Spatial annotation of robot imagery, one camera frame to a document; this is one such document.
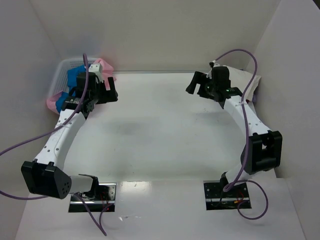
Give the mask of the blue t shirt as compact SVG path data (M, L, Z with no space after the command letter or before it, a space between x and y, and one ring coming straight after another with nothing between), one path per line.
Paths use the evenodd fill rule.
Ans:
M78 67L69 69L67 71L67 86L69 87L69 90L67 92L62 91L62 93L60 94L60 97L55 102L56 110L58 113L61 112L63 102L69 95L70 90L77 86L77 75L79 73L85 73L85 72L86 72L86 68L84 65L80 65Z

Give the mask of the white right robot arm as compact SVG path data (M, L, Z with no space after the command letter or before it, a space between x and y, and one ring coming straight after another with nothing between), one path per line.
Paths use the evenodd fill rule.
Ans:
M202 98L219 103L245 136L240 163L221 175L220 183L224 192L259 172L267 172L280 166L282 134L267 127L242 98L240 89L231 86L227 67L212 67L209 74L196 71L186 92L197 93Z

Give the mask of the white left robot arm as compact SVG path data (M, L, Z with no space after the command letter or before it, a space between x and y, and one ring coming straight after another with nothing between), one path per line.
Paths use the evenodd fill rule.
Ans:
M99 73L81 72L63 101L57 131L33 161L25 161L21 172L30 193L64 199L68 194L85 193L90 198L99 194L96 176L78 174L69 176L63 169L69 149L95 105L116 102L118 93L113 77L107 79L109 89Z

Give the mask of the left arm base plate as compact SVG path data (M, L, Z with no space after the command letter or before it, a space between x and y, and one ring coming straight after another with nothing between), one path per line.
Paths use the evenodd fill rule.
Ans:
M79 192L78 195L83 199L88 209L92 213L99 213L105 207L106 212L115 211L115 200L116 200L117 184L113 183L100 183L95 195L88 192ZM82 201L74 195L71 196L69 202L69 213L84 213L86 208Z

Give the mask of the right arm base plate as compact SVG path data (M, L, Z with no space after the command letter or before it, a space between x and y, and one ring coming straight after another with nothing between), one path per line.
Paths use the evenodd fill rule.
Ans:
M246 183L236 185L228 192L223 192L219 181L204 181L204 196L207 211L251 209L250 196Z

